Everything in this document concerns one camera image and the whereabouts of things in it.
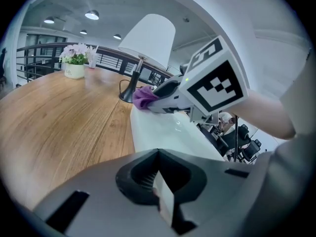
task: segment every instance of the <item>white table lamp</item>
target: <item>white table lamp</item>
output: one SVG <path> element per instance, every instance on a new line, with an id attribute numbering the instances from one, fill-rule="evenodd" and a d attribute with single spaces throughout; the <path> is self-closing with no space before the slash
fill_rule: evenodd
<path id="1" fill-rule="evenodd" d="M 132 103 L 143 61 L 158 68 L 167 68 L 175 32 L 174 25 L 168 19 L 148 14 L 122 40 L 118 49 L 140 60 L 128 87 L 119 94 L 121 100 Z"/>

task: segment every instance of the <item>black slot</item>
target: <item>black slot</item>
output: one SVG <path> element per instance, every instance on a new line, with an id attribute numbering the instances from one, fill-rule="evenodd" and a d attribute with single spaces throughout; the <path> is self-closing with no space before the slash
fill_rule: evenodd
<path id="1" fill-rule="evenodd" d="M 116 182 L 119 190 L 136 204 L 158 205 L 159 199 L 152 192 L 152 187 L 159 171 L 174 194 L 175 203 L 197 199 L 206 185 L 204 171 L 163 149 L 154 151 L 118 171 Z"/>
<path id="2" fill-rule="evenodd" d="M 236 170 L 236 169 L 232 169 L 232 168 L 226 169 L 225 173 L 233 175 L 233 176 L 239 176 L 242 178 L 247 178 L 249 175 L 248 172 L 244 172 L 244 171 Z"/>
<path id="3" fill-rule="evenodd" d="M 64 233 L 88 197 L 89 194 L 86 192 L 75 191 L 46 220 L 46 223 L 55 230 Z"/>
<path id="4" fill-rule="evenodd" d="M 178 235 L 183 235 L 196 228 L 197 225 L 192 221 L 185 220 L 179 204 L 175 204 L 171 227 L 177 232 Z"/>

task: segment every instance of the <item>wooden table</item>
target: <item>wooden table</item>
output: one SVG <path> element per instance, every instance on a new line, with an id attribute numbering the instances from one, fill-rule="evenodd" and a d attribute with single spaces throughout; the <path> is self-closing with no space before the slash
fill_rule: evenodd
<path id="1" fill-rule="evenodd" d="M 129 78 L 104 69 L 86 69 L 78 80 L 57 72 L 0 100 L 2 177 L 21 204 L 33 209 L 88 166 L 134 153 L 122 79 Z"/>

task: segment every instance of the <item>potted flower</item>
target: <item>potted flower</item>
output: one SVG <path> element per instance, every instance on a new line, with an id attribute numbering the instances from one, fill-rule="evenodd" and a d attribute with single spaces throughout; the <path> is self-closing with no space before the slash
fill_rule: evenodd
<path id="1" fill-rule="evenodd" d="M 59 56 L 59 61 L 65 63 L 65 76 L 72 79 L 84 77 L 84 64 L 90 62 L 96 53 L 92 46 L 85 44 L 68 45 Z"/>

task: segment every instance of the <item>lamp base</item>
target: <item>lamp base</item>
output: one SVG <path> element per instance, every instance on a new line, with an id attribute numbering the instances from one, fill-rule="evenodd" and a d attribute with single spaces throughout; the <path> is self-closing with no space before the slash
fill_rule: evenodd
<path id="1" fill-rule="evenodd" d="M 119 93 L 119 98 L 123 100 L 124 102 L 133 103 L 133 93 L 136 90 L 136 85 L 137 85 L 139 76 L 140 76 L 140 73 L 137 71 L 134 71 L 126 90 Z"/>

